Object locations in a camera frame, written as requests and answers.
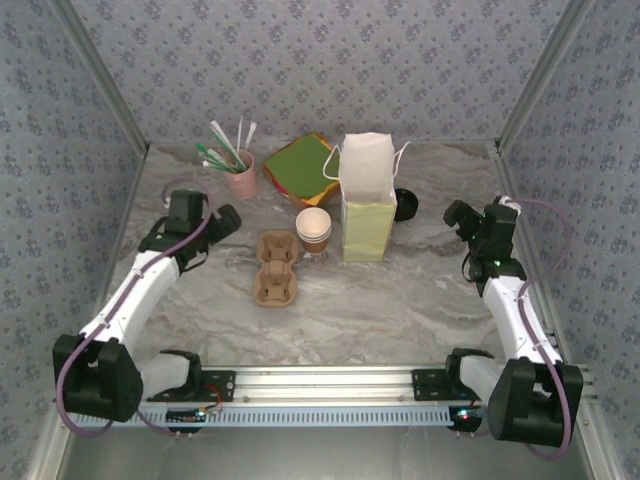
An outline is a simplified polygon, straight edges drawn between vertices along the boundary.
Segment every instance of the black lid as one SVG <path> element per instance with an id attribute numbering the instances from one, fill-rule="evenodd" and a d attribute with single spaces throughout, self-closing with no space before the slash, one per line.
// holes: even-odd
<path id="1" fill-rule="evenodd" d="M 404 188 L 396 188 L 396 200 L 398 201 L 398 208 L 396 208 L 396 216 L 394 217 L 396 222 L 411 220 L 416 216 L 418 197 L 413 192 Z"/>

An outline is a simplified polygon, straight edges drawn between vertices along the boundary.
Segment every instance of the green napkin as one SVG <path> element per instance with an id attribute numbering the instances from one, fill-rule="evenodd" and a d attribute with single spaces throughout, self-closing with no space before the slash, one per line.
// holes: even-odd
<path id="1" fill-rule="evenodd" d="M 331 148 L 317 135 L 310 134 L 276 152 L 265 161 L 265 167 L 288 193 L 301 199 L 312 198 L 335 182 L 322 174 L 329 153 Z M 327 175 L 337 177 L 339 164 L 336 150 L 327 165 Z"/>

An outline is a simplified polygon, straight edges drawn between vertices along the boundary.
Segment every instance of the bag handle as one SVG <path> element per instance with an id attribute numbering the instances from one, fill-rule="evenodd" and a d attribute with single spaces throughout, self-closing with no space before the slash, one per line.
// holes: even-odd
<path id="1" fill-rule="evenodd" d="M 409 145 L 410 143 L 411 142 L 405 143 L 400 150 L 398 150 L 396 153 L 393 154 L 393 159 L 395 161 L 395 165 L 393 167 L 393 178 L 396 178 L 396 175 L 398 174 L 398 167 L 400 166 L 400 158 L 402 158 L 404 149 L 407 148 L 407 145 Z"/>
<path id="2" fill-rule="evenodd" d="M 336 149 L 338 150 L 338 153 L 342 154 L 340 152 L 340 147 L 338 145 L 334 145 L 334 147 L 331 149 L 329 157 L 327 157 L 327 160 L 324 162 L 324 167 L 322 167 L 322 175 L 324 175 L 324 178 L 328 178 L 329 180 L 340 180 L 339 177 L 330 177 L 329 175 L 327 175 L 327 165 L 329 165 L 331 157 L 333 157 L 333 152 L 335 152 Z"/>

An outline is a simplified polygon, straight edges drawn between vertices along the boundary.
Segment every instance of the cup holder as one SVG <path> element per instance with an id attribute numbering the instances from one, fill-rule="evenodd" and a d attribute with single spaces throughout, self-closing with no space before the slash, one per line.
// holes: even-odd
<path id="1" fill-rule="evenodd" d="M 262 262 L 253 280 L 253 299 L 262 307 L 286 307 L 297 293 L 291 267 L 298 259 L 298 238 L 285 230 L 265 232 L 258 242 L 257 257 Z"/>

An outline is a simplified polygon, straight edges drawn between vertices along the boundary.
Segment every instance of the floral wallpaper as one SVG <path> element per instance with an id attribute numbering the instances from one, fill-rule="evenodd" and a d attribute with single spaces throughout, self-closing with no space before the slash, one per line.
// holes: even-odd
<path id="1" fill-rule="evenodd" d="M 494 138 L 566 0 L 74 0 L 151 141 Z"/>
<path id="2" fill-rule="evenodd" d="M 138 159 L 45 0 L 0 2 L 0 478 L 53 399 L 51 347 L 91 314 Z"/>
<path id="3" fill-rule="evenodd" d="M 640 4 L 598 1 L 508 154 L 520 193 L 560 206 L 572 224 L 553 293 L 630 478 L 640 478 L 639 92 Z M 531 213 L 550 266 L 562 227 L 553 213 Z"/>

